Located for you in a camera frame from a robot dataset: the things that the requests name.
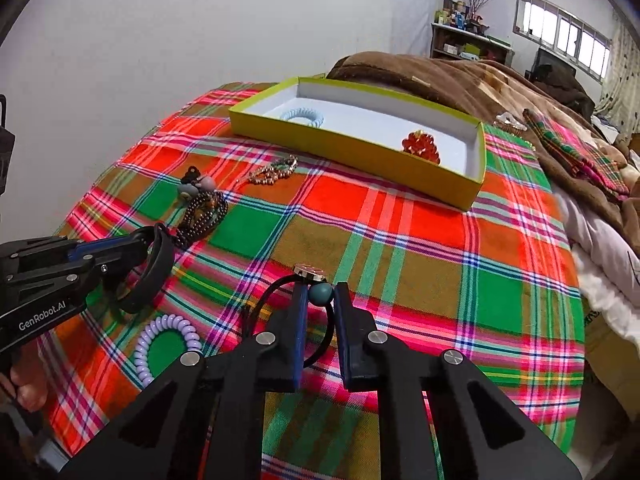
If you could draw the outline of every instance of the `purple spiral hair tie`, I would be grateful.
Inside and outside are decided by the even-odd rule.
[[[159,333],[165,330],[176,330],[180,332],[187,345],[187,350],[202,350],[200,336],[196,333],[196,328],[191,324],[191,321],[184,319],[182,316],[176,316],[175,314],[171,314],[170,316],[164,314],[162,317],[156,317],[151,323],[145,326],[144,330],[140,333],[140,337],[136,343],[136,350],[133,352],[133,364],[136,365],[136,373],[142,382],[143,388],[149,386],[151,381],[154,380],[147,361],[151,342]]]

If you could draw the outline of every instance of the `red beaded hair clip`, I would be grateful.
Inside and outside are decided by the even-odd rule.
[[[402,140],[402,147],[404,152],[417,155],[424,160],[430,160],[434,164],[440,163],[440,155],[433,142],[433,136],[422,130],[411,132],[406,139]]]

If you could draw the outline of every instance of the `silver screw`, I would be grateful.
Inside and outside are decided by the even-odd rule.
[[[464,360],[464,356],[457,350],[447,350],[444,352],[444,360],[450,365],[459,365]]]
[[[180,356],[180,362],[185,366],[193,366],[198,364],[200,354],[197,352],[186,352]]]
[[[272,343],[275,343],[276,336],[271,332],[260,332],[255,337],[255,341],[258,343],[258,345],[270,345]]]
[[[382,343],[386,343],[386,340],[388,339],[386,334],[381,330],[374,330],[373,332],[369,332],[369,335],[367,335],[367,338],[369,338],[369,341],[371,341],[372,343],[375,343],[378,345],[382,345]]]

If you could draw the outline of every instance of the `spiral hair tie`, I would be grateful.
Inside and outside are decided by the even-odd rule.
[[[147,360],[149,347],[154,338],[165,330],[177,330],[180,332],[187,345],[187,350],[202,350],[200,336],[196,333],[196,327],[191,324],[191,321],[184,319],[182,316],[176,316],[175,314],[171,314],[170,316],[164,314],[162,317],[156,317],[156,319],[145,326],[145,329],[140,333],[140,337],[136,343],[136,350],[133,352],[133,364],[136,365],[136,373],[140,381],[142,381],[143,388],[149,386],[151,381],[154,380]]]
[[[280,118],[283,121],[290,121],[297,118],[307,119],[311,122],[309,126],[313,126],[314,128],[319,128],[324,122],[322,114],[312,108],[293,108],[293,110],[284,112]]]

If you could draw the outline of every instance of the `window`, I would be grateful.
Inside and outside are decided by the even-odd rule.
[[[580,67],[599,82],[607,75],[610,41],[546,0],[518,0],[513,31]]]

